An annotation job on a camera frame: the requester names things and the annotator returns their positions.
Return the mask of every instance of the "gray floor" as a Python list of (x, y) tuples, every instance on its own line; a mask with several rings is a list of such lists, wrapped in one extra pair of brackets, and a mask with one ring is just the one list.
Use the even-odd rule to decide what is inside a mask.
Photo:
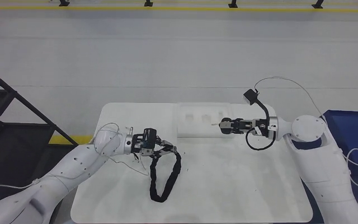
[[(1, 78), (69, 134), (108, 102), (243, 103), (285, 76), (322, 111), (358, 110), (358, 13), (1, 11)], [(261, 85), (285, 119), (319, 115), (285, 81)], [(2, 121), (39, 122), (14, 103)], [(69, 218), (65, 199), (57, 223)]]

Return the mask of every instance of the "black cord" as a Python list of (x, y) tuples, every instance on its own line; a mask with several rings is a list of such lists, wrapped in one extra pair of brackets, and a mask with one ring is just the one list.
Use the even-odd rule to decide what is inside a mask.
[(133, 153), (133, 155), (134, 155), (134, 158), (135, 158), (136, 160), (139, 160), (138, 156), (137, 156), (134, 152), (132, 152), (132, 153)]
[(253, 130), (255, 130), (255, 128), (251, 128), (248, 132), (246, 132), (246, 136), (245, 136), (246, 144), (250, 147), (250, 149), (256, 150), (256, 151), (266, 150), (266, 149), (270, 148), (274, 144), (274, 142), (276, 140), (276, 132), (274, 132), (274, 137), (272, 138), (272, 142), (268, 146), (266, 146), (264, 148), (255, 148), (255, 147), (251, 146), (250, 143), (248, 143), (248, 135)]

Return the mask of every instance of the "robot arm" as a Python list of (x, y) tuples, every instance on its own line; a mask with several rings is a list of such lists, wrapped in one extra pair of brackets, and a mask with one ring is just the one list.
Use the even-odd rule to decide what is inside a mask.
[[(249, 90), (244, 94), (252, 105), (259, 102), (257, 94)], [(274, 141), (284, 139), (295, 161), (302, 181), (312, 192), (326, 224), (354, 224), (358, 221), (358, 204), (353, 195), (350, 171), (326, 123), (321, 118), (303, 115), (293, 122), (286, 122), (279, 117), (268, 116), (266, 119), (231, 120), (224, 118), (219, 123), (224, 134), (246, 134), (246, 142), (253, 150), (269, 148)], [(248, 135), (252, 133), (272, 139), (265, 148), (254, 148), (249, 144)], [(321, 140), (321, 145), (309, 150), (300, 150), (295, 142), (314, 142)]]
[[(77, 146), (46, 175), (32, 186), (0, 201), (1, 224), (47, 224), (57, 204), (80, 183), (90, 178), (113, 155), (141, 153), (142, 156), (161, 156), (176, 151), (162, 141), (155, 129), (144, 134), (121, 133), (104, 125), (90, 144)], [(164, 146), (154, 151), (155, 144)]]

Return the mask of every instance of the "wire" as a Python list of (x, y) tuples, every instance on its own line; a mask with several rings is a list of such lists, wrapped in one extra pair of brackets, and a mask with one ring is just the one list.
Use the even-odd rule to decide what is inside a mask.
[(37, 184), (40, 180), (39, 179), (35, 179), (31, 182), (31, 184), (27, 185), (27, 186), (11, 186), (11, 185), (4, 185), (4, 184), (0, 184), (0, 186), (4, 187), (4, 188), (15, 188), (15, 189), (25, 189), (28, 188), (34, 184)]
[[(348, 158), (350, 156), (350, 154), (354, 151), (354, 150), (358, 150), (358, 148), (353, 148), (349, 151), (349, 153), (347, 154), (347, 166), (348, 166), (348, 162), (350, 161)], [(351, 178), (351, 181), (358, 186), (358, 184), (353, 180), (352, 175), (349, 175), (349, 177)]]
[[(306, 94), (308, 95), (308, 97), (311, 99), (313, 105), (314, 105), (315, 108), (318, 110), (318, 112), (319, 112), (320, 115), (322, 116), (323, 120), (326, 122), (326, 124), (328, 124), (328, 123), (327, 123), (327, 120), (326, 120), (326, 117), (325, 117), (325, 116), (322, 114), (322, 112), (318, 109), (318, 106), (315, 104), (315, 102), (314, 102), (314, 100), (312, 99), (312, 97), (311, 97), (311, 95), (309, 94), (309, 92), (308, 92), (302, 85), (300, 85), (299, 83), (297, 83), (297, 82), (294, 81), (294, 80), (291, 80), (291, 79), (289, 79), (289, 78), (285, 78), (285, 77), (282, 77), (282, 76), (273, 76), (273, 77), (263, 78), (263, 79), (259, 80), (258, 82), (256, 82), (256, 84), (255, 84), (254, 87), (253, 87), (253, 88), (255, 89), (255, 91), (257, 92), (257, 94), (260, 93), (260, 92), (256, 89), (257, 84), (259, 84), (259, 83), (260, 83), (261, 81), (263, 81), (263, 80), (270, 80), (270, 79), (288, 80), (288, 81), (291, 81), (291, 82), (295, 83), (295, 84), (298, 85), (299, 87), (301, 87), (301, 88), (306, 92)], [(345, 156), (345, 155), (343, 154), (343, 152), (342, 152), (343, 157), (347, 160), (347, 166), (348, 166), (348, 162), (351, 162), (352, 164), (358, 166), (357, 163), (355, 163), (355, 162), (353, 162), (352, 160), (349, 159), (349, 155), (350, 155), (351, 152), (353, 152), (354, 150), (357, 150), (357, 148), (352, 149), (352, 150), (347, 154), (347, 156)], [(351, 177), (351, 181), (352, 181), (355, 185), (358, 186), (358, 184), (353, 181), (352, 177)]]
[(257, 92), (257, 94), (260, 94), (260, 92), (256, 89), (256, 86), (257, 86), (257, 84), (259, 84), (259, 83), (260, 83), (261, 81), (263, 81), (263, 80), (287, 80), (287, 81), (293, 82), (293, 83), (295, 83), (296, 85), (298, 85), (299, 87), (301, 87), (301, 88), (306, 92), (306, 94), (308, 95), (308, 97), (311, 99), (311, 101), (312, 101), (314, 107), (317, 109), (317, 111), (319, 112), (319, 114), (322, 116), (323, 120), (327, 123), (326, 118), (324, 117), (324, 115), (322, 114), (322, 112), (318, 109), (318, 106), (317, 106), (317, 105), (315, 104), (315, 102), (313, 101), (311, 95), (309, 94), (309, 92), (308, 92), (301, 84), (299, 84), (298, 82), (296, 82), (296, 81), (294, 81), (294, 80), (291, 80), (291, 79), (289, 79), (289, 78), (285, 78), (285, 77), (282, 77), (282, 76), (267, 77), (267, 78), (263, 78), (263, 79), (259, 80), (259, 81), (256, 82), (256, 84), (254, 85), (253, 88), (255, 89), (255, 91)]
[[(112, 160), (112, 161), (115, 162), (116, 164), (124, 164), (124, 165), (126, 165), (127, 167), (129, 167), (130, 169), (132, 169), (132, 170), (134, 170), (134, 171), (136, 171), (136, 172), (138, 172), (138, 173), (140, 173), (140, 174), (143, 174), (143, 175), (145, 175), (145, 176), (148, 176), (149, 174), (142, 173), (142, 172), (140, 172), (140, 171), (138, 171), (138, 170), (136, 170), (136, 169), (130, 167), (130, 166), (129, 166), (128, 164), (126, 164), (125, 162), (115, 161), (112, 157), (106, 156), (106, 155), (103, 155), (103, 154), (102, 154), (102, 151), (105, 149), (105, 147), (106, 147), (114, 138), (111, 138), (111, 140), (109, 140), (109, 141), (102, 147), (101, 152), (98, 152), (98, 151), (97, 151), (97, 146), (96, 146), (97, 135), (98, 135), (98, 133), (99, 133), (100, 131), (103, 131), (103, 128), (104, 128), (105, 126), (107, 126), (107, 125), (109, 125), (109, 124), (114, 124), (114, 125), (116, 125), (116, 126), (117, 126), (117, 131), (116, 131), (116, 132), (114, 132), (114, 131), (112, 131), (112, 130), (105, 130), (105, 131), (114, 132), (114, 133), (116, 133), (117, 135), (120, 134), (120, 133), (119, 133), (119, 126), (118, 126), (118, 124), (112, 123), (112, 122), (111, 122), (111, 123), (107, 123), (107, 124), (103, 125), (101, 128), (98, 129), (98, 131), (96, 132), (95, 136), (93, 137), (93, 146), (94, 146), (94, 148), (95, 148), (95, 151), (98, 153), (98, 157), (94, 160), (94, 162), (93, 162), (88, 168), (92, 167), (92, 165), (97, 161), (97, 159), (98, 159), (100, 156), (103, 156), (103, 157), (109, 158), (110, 160)], [(65, 178), (65, 179), (73, 180), (73, 179), (76, 179), (76, 178), (80, 177), (81, 175), (83, 175), (83, 174), (85, 174), (85, 173), (87, 173), (87, 172), (84, 171), (84, 172), (82, 172), (81, 174), (77, 175), (77, 176), (74, 177), (74, 178), (69, 178), (69, 177), (67, 177), (67, 176), (62, 176), (62, 175), (54, 175), (54, 174), (51, 174), (51, 173), (49, 173), (49, 174), (52, 175), (52, 176), (54, 176), (54, 177), (60, 177), (60, 178)]]
[(125, 162), (122, 162), (122, 161), (115, 161), (112, 157), (109, 157), (109, 156), (107, 156), (110, 160), (112, 160), (113, 162), (115, 162), (116, 164), (124, 164), (124, 165), (126, 165), (128, 168), (130, 168), (130, 169), (132, 169), (132, 170), (134, 170), (135, 172), (138, 172), (138, 173), (140, 173), (140, 174), (142, 174), (142, 175), (144, 175), (144, 176), (149, 176), (149, 174), (148, 173), (143, 173), (143, 172), (140, 172), (139, 170), (136, 170), (136, 169), (134, 169), (134, 168), (132, 168), (132, 167), (130, 167), (128, 164), (126, 164)]
[(251, 146), (250, 143), (248, 142), (248, 135), (253, 130), (255, 130), (255, 128), (251, 128), (248, 132), (246, 132), (246, 136), (245, 136), (246, 144), (250, 147), (250, 149), (256, 150), (256, 151), (262, 151), (262, 150), (266, 150), (266, 149), (270, 148), (274, 144), (274, 142), (276, 140), (276, 132), (274, 132), (274, 137), (272, 138), (272, 141), (268, 146), (266, 146), (264, 148), (255, 148), (255, 147)]

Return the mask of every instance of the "black metal stand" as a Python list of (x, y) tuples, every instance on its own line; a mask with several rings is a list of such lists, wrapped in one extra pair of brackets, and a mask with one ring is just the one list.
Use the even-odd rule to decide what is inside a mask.
[(313, 4), (313, 8), (323, 8), (322, 7), (323, 0), (318, 0), (316, 4)]
[(69, 2), (66, 2), (66, 0), (60, 0), (61, 4), (59, 6), (68, 6)]
[(151, 6), (153, 6), (153, 2), (151, 2), (150, 0), (145, 0), (144, 6), (145, 7), (151, 7)]
[(0, 90), (0, 95), (4, 98), (0, 101), (0, 116), (4, 113), (6, 108), (9, 106), (13, 99), (17, 99), (22, 104), (24, 104), (27, 108), (29, 108), (32, 112), (34, 112), (37, 116), (39, 116), (44, 122), (48, 123), (55, 131), (61, 134), (65, 139), (67, 139), (70, 143), (77, 146), (77, 142), (75, 142), (70, 136), (68, 136), (63, 130), (57, 127), (50, 119), (48, 119), (43, 113), (41, 113), (36, 107), (34, 107), (30, 102), (28, 102), (25, 98), (23, 98), (16, 90), (14, 90), (11, 86), (9, 86), (4, 80), (0, 79), (0, 86), (4, 90)]
[(232, 0), (229, 4), (229, 8), (237, 8), (236, 0)]

